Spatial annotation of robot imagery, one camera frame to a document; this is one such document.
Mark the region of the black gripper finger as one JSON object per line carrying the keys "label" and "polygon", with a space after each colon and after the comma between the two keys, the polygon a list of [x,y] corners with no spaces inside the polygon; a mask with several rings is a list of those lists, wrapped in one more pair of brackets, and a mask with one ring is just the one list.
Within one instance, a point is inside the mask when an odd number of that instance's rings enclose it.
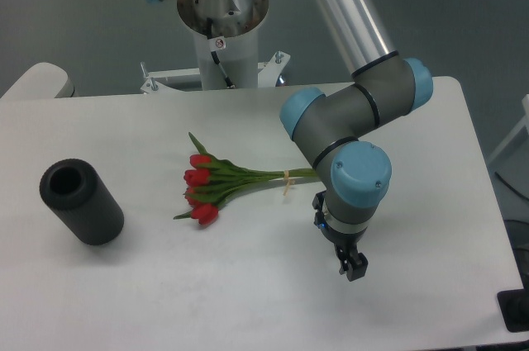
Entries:
{"label": "black gripper finger", "polygon": [[340,261],[339,274],[344,275],[349,271],[348,254],[339,245],[335,246],[335,251],[336,257]]}
{"label": "black gripper finger", "polygon": [[351,251],[347,259],[346,276],[350,282],[361,279],[367,272],[369,262],[364,254]]}

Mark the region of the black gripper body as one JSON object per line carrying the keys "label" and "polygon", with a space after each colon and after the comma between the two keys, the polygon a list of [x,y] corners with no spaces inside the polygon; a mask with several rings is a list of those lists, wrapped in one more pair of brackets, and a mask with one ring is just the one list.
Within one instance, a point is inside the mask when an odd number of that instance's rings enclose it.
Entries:
{"label": "black gripper body", "polygon": [[312,207],[316,211],[314,225],[322,234],[332,242],[338,249],[348,254],[351,250],[357,249],[357,244],[363,237],[367,228],[361,230],[349,230],[351,225],[346,224],[345,230],[339,230],[340,226],[335,218],[328,211],[325,203],[326,192],[318,192],[312,201]]}

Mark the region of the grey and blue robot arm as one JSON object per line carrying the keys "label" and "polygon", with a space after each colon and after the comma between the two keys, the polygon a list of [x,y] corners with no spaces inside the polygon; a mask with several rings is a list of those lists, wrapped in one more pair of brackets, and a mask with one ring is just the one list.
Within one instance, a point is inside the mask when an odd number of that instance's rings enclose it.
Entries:
{"label": "grey and blue robot arm", "polygon": [[[277,87],[282,54],[260,59],[269,0],[171,1],[189,34],[202,91]],[[301,59],[278,111],[280,125],[322,190],[314,223],[333,244],[340,273],[363,277],[358,243],[386,196],[392,164],[366,136],[425,105],[433,79],[394,48],[371,0],[311,0],[298,33]]]}

